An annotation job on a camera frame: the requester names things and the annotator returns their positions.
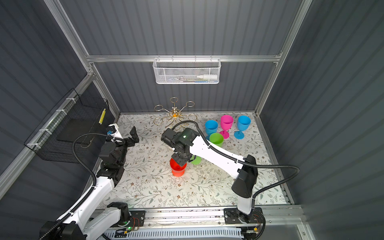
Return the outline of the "green wine glass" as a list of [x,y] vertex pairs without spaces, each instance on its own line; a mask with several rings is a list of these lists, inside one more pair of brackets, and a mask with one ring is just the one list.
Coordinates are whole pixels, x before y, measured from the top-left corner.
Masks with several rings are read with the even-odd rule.
[[201,163],[201,161],[202,161],[202,158],[201,158],[201,157],[196,156],[196,155],[192,155],[190,163],[191,163],[192,165],[198,165],[198,164]]
[[210,135],[209,141],[218,147],[222,147],[224,143],[224,137],[220,133],[213,133]]

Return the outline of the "red wine glass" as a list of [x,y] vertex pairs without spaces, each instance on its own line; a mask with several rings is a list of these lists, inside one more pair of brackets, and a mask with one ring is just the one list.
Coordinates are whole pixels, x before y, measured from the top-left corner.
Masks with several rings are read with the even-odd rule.
[[185,173],[187,163],[185,163],[183,166],[180,166],[173,158],[171,158],[170,167],[172,169],[172,174],[175,177],[181,177]]

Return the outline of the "blue wine glass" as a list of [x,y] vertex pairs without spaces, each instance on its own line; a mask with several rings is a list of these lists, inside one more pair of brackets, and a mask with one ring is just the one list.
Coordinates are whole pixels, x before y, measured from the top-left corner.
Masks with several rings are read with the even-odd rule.
[[245,137],[244,131],[248,129],[251,124],[251,119],[247,116],[240,116],[237,122],[238,131],[234,133],[234,137],[241,140]]
[[217,132],[218,130],[218,123],[214,120],[209,120],[205,123],[205,131],[206,131],[206,139],[209,140],[210,136]]

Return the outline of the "pink wine glass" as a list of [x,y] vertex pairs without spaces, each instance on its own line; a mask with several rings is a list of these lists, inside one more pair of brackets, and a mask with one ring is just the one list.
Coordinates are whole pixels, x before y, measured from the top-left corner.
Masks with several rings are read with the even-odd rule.
[[220,131],[220,134],[223,136],[224,139],[229,138],[230,134],[229,134],[228,130],[230,130],[232,128],[233,122],[234,122],[234,119],[230,115],[223,115],[221,117],[220,125],[222,128],[222,131]]

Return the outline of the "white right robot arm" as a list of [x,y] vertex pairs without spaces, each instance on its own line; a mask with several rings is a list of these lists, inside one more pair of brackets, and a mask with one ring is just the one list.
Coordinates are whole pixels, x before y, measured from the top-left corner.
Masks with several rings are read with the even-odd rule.
[[231,217],[235,218],[230,220],[231,224],[235,221],[248,224],[254,219],[252,193],[257,182],[258,170],[253,156],[248,155],[244,158],[232,154],[190,128],[181,133],[166,129],[161,141],[173,149],[172,159],[178,166],[183,167],[197,156],[218,166],[235,179],[231,189],[238,196],[237,210],[233,214],[226,214],[228,220]]

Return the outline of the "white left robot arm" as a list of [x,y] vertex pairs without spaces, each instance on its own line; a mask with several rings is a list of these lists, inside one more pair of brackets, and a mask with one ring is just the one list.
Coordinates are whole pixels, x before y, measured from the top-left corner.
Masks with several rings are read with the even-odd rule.
[[94,173],[79,157],[72,146],[77,161],[90,173],[92,184],[88,190],[56,221],[46,222],[40,229],[41,240],[96,240],[112,225],[127,226],[131,213],[126,203],[113,202],[96,218],[91,220],[97,206],[121,180],[129,147],[139,143],[137,130],[133,127],[130,137],[123,138],[117,124],[110,124],[100,152],[101,168]]

